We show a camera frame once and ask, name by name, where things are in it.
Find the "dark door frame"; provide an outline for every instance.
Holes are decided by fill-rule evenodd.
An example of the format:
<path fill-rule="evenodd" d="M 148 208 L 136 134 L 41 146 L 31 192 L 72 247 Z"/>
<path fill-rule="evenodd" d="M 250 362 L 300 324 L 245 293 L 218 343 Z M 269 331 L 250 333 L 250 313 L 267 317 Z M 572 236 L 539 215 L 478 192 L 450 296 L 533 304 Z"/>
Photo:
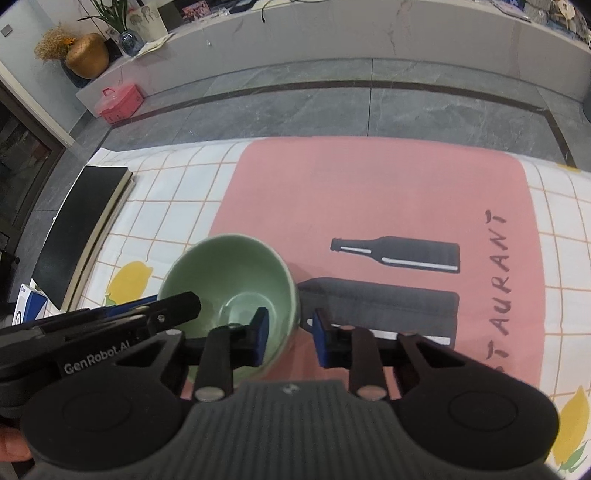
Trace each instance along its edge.
<path fill-rule="evenodd" d="M 45 186 L 49 175 L 57 164 L 57 161 L 64 153 L 66 148 L 60 141 L 51 135 L 48 130 L 35 119 L 29 111 L 21 105 L 21 103 L 8 91 L 8 89 L 0 83 L 0 103 L 3 103 L 6 108 L 12 113 L 17 120 L 19 120 L 29 131 L 45 145 L 50 153 L 44 160 L 37 176 L 33 180 L 29 191 L 25 195 L 22 205 L 19 208 L 16 218 L 13 223 L 0 217 L 0 232 L 8 237 L 8 243 L 5 247 L 5 252 L 14 254 L 17 249 L 18 241 L 21 238 L 22 231 L 25 228 L 27 220 L 31 216 L 31 212 L 35 207 L 35 203 L 41 194 L 41 190 Z"/>

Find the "lemon print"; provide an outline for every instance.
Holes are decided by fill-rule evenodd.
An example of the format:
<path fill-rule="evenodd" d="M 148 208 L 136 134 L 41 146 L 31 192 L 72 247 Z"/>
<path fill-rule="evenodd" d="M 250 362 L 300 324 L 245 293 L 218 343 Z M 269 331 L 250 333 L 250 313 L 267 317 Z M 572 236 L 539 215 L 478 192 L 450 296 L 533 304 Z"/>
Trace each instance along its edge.
<path fill-rule="evenodd" d="M 143 262 L 128 263 L 111 280 L 107 287 L 105 304 L 121 305 L 128 301 L 138 300 L 142 297 L 153 268 L 147 267 Z"/>
<path fill-rule="evenodd" d="M 554 461 L 560 470 L 573 472 L 584 461 L 581 458 L 586 443 L 581 445 L 589 422 L 589 402 L 579 387 L 560 412 L 560 429 L 552 447 Z"/>

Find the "silver screw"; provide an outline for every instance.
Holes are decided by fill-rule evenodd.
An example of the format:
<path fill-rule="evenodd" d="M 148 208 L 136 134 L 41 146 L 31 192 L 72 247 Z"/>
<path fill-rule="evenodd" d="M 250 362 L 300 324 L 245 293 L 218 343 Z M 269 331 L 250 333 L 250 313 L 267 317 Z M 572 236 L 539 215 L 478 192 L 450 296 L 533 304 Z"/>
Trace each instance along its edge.
<path fill-rule="evenodd" d="M 226 394 L 219 387 L 201 387 L 195 391 L 195 398 L 205 403 L 221 400 L 225 396 Z"/>
<path fill-rule="evenodd" d="M 364 400 L 369 401 L 381 400 L 387 394 L 388 392 L 386 392 L 385 389 L 377 385 L 364 385 L 363 387 L 357 390 L 358 397 L 361 397 Z"/>

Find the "white wall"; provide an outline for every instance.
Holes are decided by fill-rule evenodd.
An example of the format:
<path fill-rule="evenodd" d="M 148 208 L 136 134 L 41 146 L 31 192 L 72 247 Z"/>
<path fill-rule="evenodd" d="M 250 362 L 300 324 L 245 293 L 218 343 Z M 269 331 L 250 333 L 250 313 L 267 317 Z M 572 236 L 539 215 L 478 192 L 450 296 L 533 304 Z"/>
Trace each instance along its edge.
<path fill-rule="evenodd" d="M 60 3 L 64 5 L 66 1 L 61 0 Z M 88 28 L 96 28 L 91 21 L 88 23 Z M 71 83 L 58 62 L 43 63 L 33 53 L 37 42 L 55 23 L 37 0 L 18 0 L 0 17 L 0 28 L 7 24 L 12 27 L 12 33 L 7 37 L 0 35 L 0 61 L 47 113 L 69 132 L 86 111 L 76 97 L 78 88 Z"/>
<path fill-rule="evenodd" d="M 77 21 L 89 15 L 98 15 L 90 0 L 37 0 L 37 2 L 55 25 L 61 22 L 74 35 L 101 33 L 101 30 L 106 28 L 106 24 L 97 19 Z"/>

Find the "green bowl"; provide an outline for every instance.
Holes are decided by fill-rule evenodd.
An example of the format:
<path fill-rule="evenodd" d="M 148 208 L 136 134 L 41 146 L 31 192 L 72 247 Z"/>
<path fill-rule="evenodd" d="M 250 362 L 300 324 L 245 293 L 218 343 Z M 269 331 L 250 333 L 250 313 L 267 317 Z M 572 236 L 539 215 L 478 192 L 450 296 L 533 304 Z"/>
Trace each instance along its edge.
<path fill-rule="evenodd" d="M 164 299 L 192 291 L 201 299 L 196 319 L 179 325 L 188 338 L 215 327 L 250 323 L 258 307 L 269 310 L 269 338 L 260 367 L 234 370 L 234 382 L 261 374 L 277 359 L 299 318 L 296 284 L 271 247 L 245 235 L 219 235 L 188 249 L 172 266 L 158 294 Z M 194 380 L 197 368 L 191 368 Z"/>

